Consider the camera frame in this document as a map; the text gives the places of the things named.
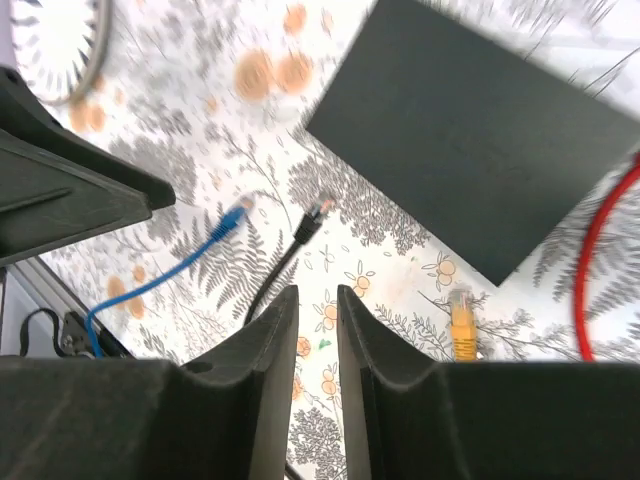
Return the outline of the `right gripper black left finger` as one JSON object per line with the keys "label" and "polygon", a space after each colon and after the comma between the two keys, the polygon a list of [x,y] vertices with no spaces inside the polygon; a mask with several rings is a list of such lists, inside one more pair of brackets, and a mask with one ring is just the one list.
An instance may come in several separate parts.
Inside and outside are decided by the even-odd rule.
{"label": "right gripper black left finger", "polygon": [[296,286],[199,358],[1,360],[5,479],[280,479]]}

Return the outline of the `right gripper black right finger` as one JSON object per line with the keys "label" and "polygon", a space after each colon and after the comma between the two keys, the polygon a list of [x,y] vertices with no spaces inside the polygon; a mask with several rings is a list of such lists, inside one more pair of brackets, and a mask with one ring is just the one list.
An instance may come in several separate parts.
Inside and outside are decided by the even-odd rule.
{"label": "right gripper black right finger", "polygon": [[337,291],[351,479],[635,479],[639,368],[438,362]]}

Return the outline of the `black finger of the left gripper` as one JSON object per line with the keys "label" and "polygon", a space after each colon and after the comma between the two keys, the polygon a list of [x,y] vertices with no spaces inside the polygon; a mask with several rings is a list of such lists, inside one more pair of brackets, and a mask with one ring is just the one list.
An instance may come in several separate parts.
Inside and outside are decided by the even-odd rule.
{"label": "black finger of the left gripper", "polygon": [[1,263],[149,219],[173,187],[63,128],[17,71],[1,70]]}

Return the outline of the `dark grey network switch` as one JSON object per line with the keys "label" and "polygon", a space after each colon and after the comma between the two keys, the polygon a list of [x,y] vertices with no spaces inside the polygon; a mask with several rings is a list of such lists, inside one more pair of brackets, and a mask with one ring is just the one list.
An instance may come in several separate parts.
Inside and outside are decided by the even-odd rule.
{"label": "dark grey network switch", "polygon": [[308,132],[493,284],[639,147],[639,124],[415,1],[372,9]]}

